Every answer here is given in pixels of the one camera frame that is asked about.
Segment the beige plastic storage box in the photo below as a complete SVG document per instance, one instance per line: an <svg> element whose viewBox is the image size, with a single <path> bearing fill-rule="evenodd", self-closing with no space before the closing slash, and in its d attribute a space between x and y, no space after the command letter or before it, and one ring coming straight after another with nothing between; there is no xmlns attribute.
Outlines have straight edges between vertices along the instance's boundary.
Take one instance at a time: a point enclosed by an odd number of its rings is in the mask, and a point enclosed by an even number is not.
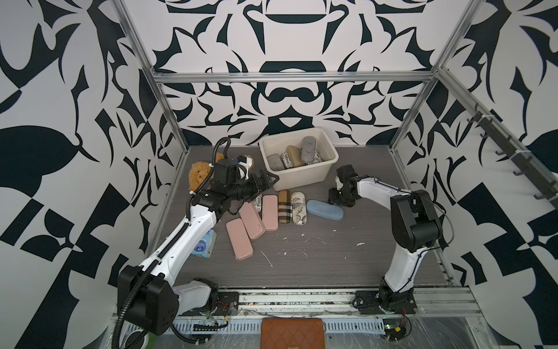
<svg viewBox="0 0 558 349"><path fill-rule="evenodd" d="M322 182L339 160L333 143L320 128L266 136L259 146L266 170L279 177L273 185L276 191Z"/></svg>

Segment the map print glasses case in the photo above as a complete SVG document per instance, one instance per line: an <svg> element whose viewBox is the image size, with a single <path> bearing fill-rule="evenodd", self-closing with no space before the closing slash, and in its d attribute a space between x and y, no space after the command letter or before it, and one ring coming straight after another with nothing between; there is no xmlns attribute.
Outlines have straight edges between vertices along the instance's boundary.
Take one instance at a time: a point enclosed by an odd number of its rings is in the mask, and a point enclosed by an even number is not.
<svg viewBox="0 0 558 349"><path fill-rule="evenodd" d="M307 222L306 198L300 191L291 194L291 220L297 226L305 225Z"/></svg>

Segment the brown quilted leather wallet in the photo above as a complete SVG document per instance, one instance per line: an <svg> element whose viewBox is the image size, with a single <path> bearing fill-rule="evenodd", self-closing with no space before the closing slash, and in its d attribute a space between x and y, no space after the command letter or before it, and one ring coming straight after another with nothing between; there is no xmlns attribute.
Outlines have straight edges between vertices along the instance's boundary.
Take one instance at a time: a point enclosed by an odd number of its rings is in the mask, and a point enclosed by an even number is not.
<svg viewBox="0 0 558 349"><path fill-rule="evenodd" d="M264 318L261 349L324 349L325 330L319 318Z"/></svg>

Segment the newspaper flag case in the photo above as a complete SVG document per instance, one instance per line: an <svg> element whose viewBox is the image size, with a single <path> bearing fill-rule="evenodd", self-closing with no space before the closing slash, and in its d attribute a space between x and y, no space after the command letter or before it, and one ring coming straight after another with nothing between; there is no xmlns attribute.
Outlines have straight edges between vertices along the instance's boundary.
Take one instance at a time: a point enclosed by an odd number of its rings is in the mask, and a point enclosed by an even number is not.
<svg viewBox="0 0 558 349"><path fill-rule="evenodd" d="M290 170L294 168L294 164L287 152L280 155L280 160L282 161L285 170Z"/></svg>

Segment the plaid brown glasses case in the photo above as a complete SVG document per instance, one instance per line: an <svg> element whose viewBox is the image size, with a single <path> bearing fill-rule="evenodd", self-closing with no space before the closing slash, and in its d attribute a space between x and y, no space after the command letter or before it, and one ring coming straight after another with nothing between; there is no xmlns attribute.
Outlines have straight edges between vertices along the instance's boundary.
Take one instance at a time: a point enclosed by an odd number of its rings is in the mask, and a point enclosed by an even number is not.
<svg viewBox="0 0 558 349"><path fill-rule="evenodd" d="M281 190L278 195L278 222L287 225L292 219L291 192Z"/></svg>

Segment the grey woven rectangular case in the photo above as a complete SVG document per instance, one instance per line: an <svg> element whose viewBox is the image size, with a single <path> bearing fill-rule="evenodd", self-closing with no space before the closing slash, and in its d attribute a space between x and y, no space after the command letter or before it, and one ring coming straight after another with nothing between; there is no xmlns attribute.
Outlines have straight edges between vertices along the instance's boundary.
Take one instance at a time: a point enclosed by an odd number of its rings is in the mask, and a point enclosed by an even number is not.
<svg viewBox="0 0 558 349"><path fill-rule="evenodd" d="M283 171L286 169L279 154L272 154L267 157L267 163L274 172Z"/></svg>

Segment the pink glasses case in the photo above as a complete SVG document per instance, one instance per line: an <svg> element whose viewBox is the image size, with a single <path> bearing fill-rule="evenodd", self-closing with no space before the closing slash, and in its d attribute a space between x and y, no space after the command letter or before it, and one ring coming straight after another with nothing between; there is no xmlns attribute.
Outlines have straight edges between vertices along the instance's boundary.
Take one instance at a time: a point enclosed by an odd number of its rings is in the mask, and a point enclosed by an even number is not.
<svg viewBox="0 0 558 349"><path fill-rule="evenodd" d="M225 226L236 260L245 260L250 258L253 255L254 250L242 219L238 218L231 220L230 222L227 222Z"/></svg>
<svg viewBox="0 0 558 349"><path fill-rule="evenodd" d="M266 231L277 231L278 222L278 197L266 195L262 198L262 222Z"/></svg>
<svg viewBox="0 0 558 349"><path fill-rule="evenodd" d="M239 210L239 215L243 221L248 237L251 240L258 239L266 232L266 228L260 214L257 212L256 207L252 203L244 203Z"/></svg>

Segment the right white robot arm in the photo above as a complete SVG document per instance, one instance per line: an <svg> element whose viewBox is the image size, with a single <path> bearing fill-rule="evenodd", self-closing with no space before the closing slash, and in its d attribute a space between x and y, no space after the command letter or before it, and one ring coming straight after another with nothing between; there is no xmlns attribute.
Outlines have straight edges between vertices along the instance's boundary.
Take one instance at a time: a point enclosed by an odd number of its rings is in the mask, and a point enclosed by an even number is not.
<svg viewBox="0 0 558 349"><path fill-rule="evenodd" d="M353 306L362 314L370 314L373 308L385 314L409 311L414 303L414 280L419 267L443 237L436 206L425 190L404 190L376 177L360 176L351 165L338 168L336 187L329 191L328 202L353 207L358 199L389 209L396 247L375 299L356 295Z"/></svg>

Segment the tan woven glasses case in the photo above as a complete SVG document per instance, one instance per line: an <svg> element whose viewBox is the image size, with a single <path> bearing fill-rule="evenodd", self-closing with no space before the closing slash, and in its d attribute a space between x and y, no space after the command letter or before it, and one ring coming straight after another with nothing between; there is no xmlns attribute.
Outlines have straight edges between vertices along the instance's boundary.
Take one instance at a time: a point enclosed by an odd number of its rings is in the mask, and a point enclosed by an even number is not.
<svg viewBox="0 0 558 349"><path fill-rule="evenodd" d="M299 148L297 148L296 146L289 145L286 152L289 154L289 156L290 156L290 158L291 158L291 160L294 164L294 168L303 167L303 166L306 165L306 163L302 160L301 150Z"/></svg>

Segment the grey glasses case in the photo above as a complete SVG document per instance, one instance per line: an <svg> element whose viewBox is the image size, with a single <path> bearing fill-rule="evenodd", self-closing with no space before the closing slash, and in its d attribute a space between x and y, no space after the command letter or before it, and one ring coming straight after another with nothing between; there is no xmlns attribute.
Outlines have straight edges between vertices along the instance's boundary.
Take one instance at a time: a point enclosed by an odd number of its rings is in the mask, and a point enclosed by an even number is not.
<svg viewBox="0 0 558 349"><path fill-rule="evenodd" d="M306 136L302 140L301 160L305 164L312 164L315 161L316 139L313 136Z"/></svg>

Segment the pink glasses case middle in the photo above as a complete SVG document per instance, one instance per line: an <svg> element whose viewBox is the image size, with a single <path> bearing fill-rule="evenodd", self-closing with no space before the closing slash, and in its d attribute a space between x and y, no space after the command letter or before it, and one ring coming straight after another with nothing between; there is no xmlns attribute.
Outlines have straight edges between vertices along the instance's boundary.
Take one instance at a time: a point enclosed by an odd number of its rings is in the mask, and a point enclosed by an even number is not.
<svg viewBox="0 0 558 349"><path fill-rule="evenodd" d="M252 203L244 203L239 210L239 215L243 221L248 237L251 240L258 239L266 232L266 228L260 214L257 212L256 207Z"/></svg>

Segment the blue glasses case back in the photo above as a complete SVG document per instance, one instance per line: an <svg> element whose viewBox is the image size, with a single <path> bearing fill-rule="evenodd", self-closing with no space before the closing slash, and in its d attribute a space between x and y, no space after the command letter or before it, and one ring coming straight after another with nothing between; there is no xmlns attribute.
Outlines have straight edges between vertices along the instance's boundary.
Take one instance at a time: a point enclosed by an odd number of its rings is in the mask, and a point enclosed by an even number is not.
<svg viewBox="0 0 558 349"><path fill-rule="evenodd" d="M344 210L332 204L320 202L318 200L307 201L307 212L327 220L341 221L344 218Z"/></svg>

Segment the pink glasses case front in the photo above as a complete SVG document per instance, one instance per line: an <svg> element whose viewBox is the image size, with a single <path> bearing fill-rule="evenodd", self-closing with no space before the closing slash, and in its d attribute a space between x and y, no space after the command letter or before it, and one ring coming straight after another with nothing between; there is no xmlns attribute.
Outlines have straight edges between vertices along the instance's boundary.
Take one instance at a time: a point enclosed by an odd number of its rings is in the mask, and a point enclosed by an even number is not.
<svg viewBox="0 0 558 349"><path fill-rule="evenodd" d="M245 260L250 258L253 255L254 250L242 219L238 218L231 220L230 222L227 222L225 226L236 260Z"/></svg>

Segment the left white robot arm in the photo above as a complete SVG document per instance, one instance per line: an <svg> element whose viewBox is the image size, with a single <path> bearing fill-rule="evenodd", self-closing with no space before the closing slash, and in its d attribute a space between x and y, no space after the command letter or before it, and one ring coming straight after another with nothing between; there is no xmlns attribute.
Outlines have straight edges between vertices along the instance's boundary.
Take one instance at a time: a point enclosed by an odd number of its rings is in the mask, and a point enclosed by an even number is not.
<svg viewBox="0 0 558 349"><path fill-rule="evenodd" d="M217 307L215 283L195 279L176 286L177 276L200 240L230 211L233 202L248 204L280 178L267 170L254 174L247 156L228 157L232 140L217 141L209 174L190 193L186 214L174 231L138 266L126 266L117 280L118 318L111 347L121 347L121 333L129 322L142 329L139 342L148 333L162 335L174 329L177 316L192 310L211 314Z"/></svg>

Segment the newspaper print case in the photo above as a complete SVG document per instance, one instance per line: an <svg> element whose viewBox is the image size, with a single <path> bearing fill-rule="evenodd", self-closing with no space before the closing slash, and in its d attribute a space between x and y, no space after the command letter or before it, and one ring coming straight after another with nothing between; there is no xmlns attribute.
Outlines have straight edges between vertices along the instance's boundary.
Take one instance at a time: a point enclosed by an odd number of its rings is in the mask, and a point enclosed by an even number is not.
<svg viewBox="0 0 558 349"><path fill-rule="evenodd" d="M256 211L260 214L262 211L262 195L258 195L251 203Z"/></svg>
<svg viewBox="0 0 558 349"><path fill-rule="evenodd" d="M310 164L319 164L319 163L321 163L321 162L323 162L322 157L320 156L320 154L318 153L318 151L315 151L313 160L311 161Z"/></svg>

